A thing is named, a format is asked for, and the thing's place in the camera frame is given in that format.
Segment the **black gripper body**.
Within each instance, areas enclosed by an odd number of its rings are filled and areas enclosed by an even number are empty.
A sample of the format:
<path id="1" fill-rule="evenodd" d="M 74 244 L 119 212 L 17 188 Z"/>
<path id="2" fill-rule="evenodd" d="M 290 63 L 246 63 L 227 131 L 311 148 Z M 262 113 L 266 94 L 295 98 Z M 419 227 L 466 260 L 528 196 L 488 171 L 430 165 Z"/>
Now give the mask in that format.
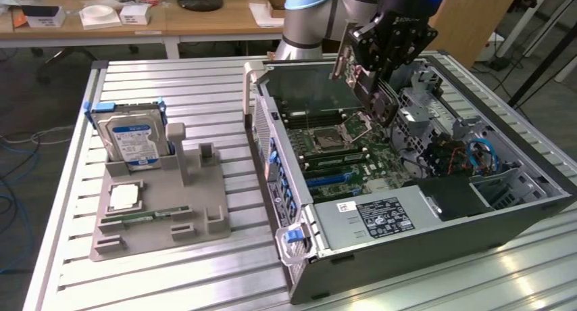
<path id="1" fill-rule="evenodd" d="M 402 24 L 426 29 L 442 3 L 443 0 L 378 0 L 378 29 L 391 29 Z"/>

